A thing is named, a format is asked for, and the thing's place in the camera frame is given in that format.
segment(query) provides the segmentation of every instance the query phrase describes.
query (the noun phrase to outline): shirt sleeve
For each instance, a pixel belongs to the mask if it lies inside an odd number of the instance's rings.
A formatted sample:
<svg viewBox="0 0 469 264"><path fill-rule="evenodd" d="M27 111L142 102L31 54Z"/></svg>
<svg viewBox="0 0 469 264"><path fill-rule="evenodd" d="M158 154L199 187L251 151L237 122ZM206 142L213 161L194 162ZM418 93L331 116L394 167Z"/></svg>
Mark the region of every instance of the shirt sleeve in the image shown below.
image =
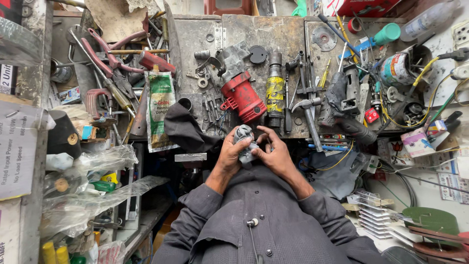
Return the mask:
<svg viewBox="0 0 469 264"><path fill-rule="evenodd" d="M331 242L354 260L353 263L388 263L371 238L358 235L353 223L345 218L346 210L339 201L314 192L298 203L303 212L319 222Z"/></svg>
<svg viewBox="0 0 469 264"><path fill-rule="evenodd" d="M199 237L202 227L221 206L223 196L206 184L179 198L184 204L178 218L171 224L163 243L156 251L152 264L184 264Z"/></svg>

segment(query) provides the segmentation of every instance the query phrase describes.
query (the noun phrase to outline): wooden handle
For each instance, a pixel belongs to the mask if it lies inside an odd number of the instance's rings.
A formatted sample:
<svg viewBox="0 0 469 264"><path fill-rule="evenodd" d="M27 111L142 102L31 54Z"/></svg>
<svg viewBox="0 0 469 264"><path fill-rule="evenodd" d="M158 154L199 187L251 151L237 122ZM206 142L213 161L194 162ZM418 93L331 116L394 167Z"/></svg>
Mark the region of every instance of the wooden handle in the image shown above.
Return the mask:
<svg viewBox="0 0 469 264"><path fill-rule="evenodd" d="M151 50L146 50L146 52L149 52L149 53L168 53L169 50L168 49L151 49ZM113 54L113 55L140 54L140 53L142 53L142 50L117 49L117 50L111 50L108 53Z"/></svg>

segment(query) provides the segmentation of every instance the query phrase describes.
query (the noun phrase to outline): black cloth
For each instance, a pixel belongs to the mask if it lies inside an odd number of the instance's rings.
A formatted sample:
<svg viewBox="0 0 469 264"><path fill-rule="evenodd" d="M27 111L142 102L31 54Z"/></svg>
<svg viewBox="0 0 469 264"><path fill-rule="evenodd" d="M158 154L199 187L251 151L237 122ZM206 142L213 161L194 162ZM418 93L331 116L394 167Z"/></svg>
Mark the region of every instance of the black cloth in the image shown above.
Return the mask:
<svg viewBox="0 0 469 264"><path fill-rule="evenodd" d="M192 153L207 152L221 140L218 135L205 135L194 116L180 103L169 107L164 129L169 140Z"/></svg>

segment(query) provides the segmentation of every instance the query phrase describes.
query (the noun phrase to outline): man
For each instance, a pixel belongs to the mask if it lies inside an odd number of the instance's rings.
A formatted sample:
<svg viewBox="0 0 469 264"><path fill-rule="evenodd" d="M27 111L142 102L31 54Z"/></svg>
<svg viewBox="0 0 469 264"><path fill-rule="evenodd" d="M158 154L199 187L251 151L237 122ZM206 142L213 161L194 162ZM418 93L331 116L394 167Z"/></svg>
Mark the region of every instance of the man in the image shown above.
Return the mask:
<svg viewBox="0 0 469 264"><path fill-rule="evenodd" d="M306 182L275 131L257 128L264 132L257 143L272 143L252 150L265 166L239 171L238 154L250 139L233 145L233 129L206 182L180 198L185 208L153 264L388 263L337 200Z"/></svg>

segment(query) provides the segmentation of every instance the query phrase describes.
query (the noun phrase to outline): gray shirt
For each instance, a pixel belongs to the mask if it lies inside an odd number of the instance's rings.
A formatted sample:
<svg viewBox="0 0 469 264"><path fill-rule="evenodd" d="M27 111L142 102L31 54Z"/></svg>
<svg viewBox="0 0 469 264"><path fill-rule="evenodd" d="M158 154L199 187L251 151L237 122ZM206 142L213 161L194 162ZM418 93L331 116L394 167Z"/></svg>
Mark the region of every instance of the gray shirt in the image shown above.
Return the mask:
<svg viewBox="0 0 469 264"><path fill-rule="evenodd" d="M291 187L264 166L241 169L224 195L202 184L179 199L185 207L171 224L153 264L388 263L373 240L359 236L341 204L319 192L297 200Z"/></svg>

